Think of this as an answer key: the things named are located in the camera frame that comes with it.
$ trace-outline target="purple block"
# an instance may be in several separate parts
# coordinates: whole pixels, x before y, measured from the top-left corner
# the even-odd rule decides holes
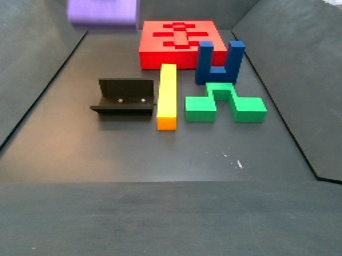
[[[71,24],[81,29],[136,29],[139,0],[68,0]]]

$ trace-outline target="red puzzle piece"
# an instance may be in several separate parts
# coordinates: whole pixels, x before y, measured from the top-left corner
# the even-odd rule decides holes
[[[196,69],[197,45],[214,43],[212,66],[224,66],[227,48],[212,21],[145,21],[139,47],[141,69]]]

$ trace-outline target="long orange block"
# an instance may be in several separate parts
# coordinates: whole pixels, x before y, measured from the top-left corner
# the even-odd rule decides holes
[[[176,130],[176,65],[161,64],[157,95],[156,129]]]

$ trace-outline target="black bracket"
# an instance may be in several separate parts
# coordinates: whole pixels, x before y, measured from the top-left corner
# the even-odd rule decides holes
[[[91,109],[99,114],[152,115],[153,80],[151,79],[99,79],[101,100]]]

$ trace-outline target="green l-shaped block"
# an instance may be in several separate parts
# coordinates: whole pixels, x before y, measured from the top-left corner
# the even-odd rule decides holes
[[[235,122],[263,122],[267,114],[263,100],[255,97],[239,97],[231,83],[207,83],[205,97],[185,97],[185,121],[214,122],[216,100],[228,102]]]

